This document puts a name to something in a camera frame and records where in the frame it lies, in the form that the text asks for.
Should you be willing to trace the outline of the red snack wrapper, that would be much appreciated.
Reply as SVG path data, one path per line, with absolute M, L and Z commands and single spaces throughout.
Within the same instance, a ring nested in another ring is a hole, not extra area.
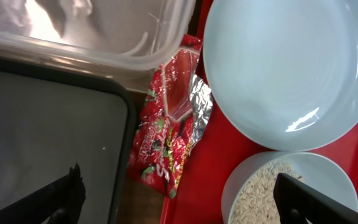
M 175 54 L 154 71 L 129 156 L 129 173 L 169 198 L 203 137 L 213 109 L 210 87 L 196 74 L 203 41 L 184 35 Z

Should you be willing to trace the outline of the black tray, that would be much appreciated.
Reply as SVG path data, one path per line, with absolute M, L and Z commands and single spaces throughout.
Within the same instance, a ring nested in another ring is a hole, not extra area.
M 78 164 L 78 223 L 115 223 L 136 121 L 115 81 L 0 58 L 0 210 Z

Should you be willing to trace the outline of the light blue rice bowl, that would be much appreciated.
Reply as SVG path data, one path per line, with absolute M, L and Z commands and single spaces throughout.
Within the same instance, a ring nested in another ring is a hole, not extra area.
M 303 176 L 302 183 L 358 212 L 358 197 L 354 185 L 349 176 L 335 162 L 310 152 L 270 151 L 247 158 L 227 179 L 221 201 L 224 223 L 231 223 L 234 204 L 249 178 L 263 165 L 277 159 L 292 163 L 295 171 Z

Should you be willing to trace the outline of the red serving tray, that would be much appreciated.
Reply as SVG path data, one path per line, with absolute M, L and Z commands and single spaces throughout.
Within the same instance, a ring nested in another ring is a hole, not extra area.
M 203 39 L 213 2 L 202 3 L 198 36 Z M 208 81 L 203 56 L 199 71 Z M 264 151 L 278 150 L 262 146 L 243 135 L 214 100 L 211 119 L 202 140 L 185 165 L 178 194 L 173 200 L 164 201 L 162 223 L 223 223 L 221 199 L 227 178 L 243 160 Z M 339 139 L 309 151 L 324 155 L 339 165 L 358 193 L 358 123 Z

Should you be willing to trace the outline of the large light blue plate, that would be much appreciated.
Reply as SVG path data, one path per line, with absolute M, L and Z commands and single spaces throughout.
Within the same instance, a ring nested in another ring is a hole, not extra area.
M 214 1 L 203 62 L 243 135 L 278 151 L 323 147 L 358 123 L 358 0 Z

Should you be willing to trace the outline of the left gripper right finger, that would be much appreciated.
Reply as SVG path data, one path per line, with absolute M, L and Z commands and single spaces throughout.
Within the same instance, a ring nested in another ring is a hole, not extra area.
M 288 174 L 278 174 L 273 197 L 281 224 L 358 224 L 357 212 Z

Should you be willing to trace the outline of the white rice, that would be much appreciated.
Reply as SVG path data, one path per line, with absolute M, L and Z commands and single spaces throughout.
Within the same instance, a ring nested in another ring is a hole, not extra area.
M 280 215 L 273 197 L 279 173 L 304 181 L 303 176 L 288 161 L 277 159 L 266 163 L 249 178 L 240 191 L 231 213 L 232 224 L 280 224 Z

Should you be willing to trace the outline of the clear plastic bin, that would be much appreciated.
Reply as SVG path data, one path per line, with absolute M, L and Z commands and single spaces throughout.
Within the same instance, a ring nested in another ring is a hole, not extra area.
M 110 78 L 145 93 L 194 0 L 0 0 L 0 57 Z

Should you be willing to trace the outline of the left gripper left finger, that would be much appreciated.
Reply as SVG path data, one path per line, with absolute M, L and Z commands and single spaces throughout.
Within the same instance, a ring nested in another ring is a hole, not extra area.
M 77 224 L 86 199 L 80 167 L 0 210 L 0 224 Z

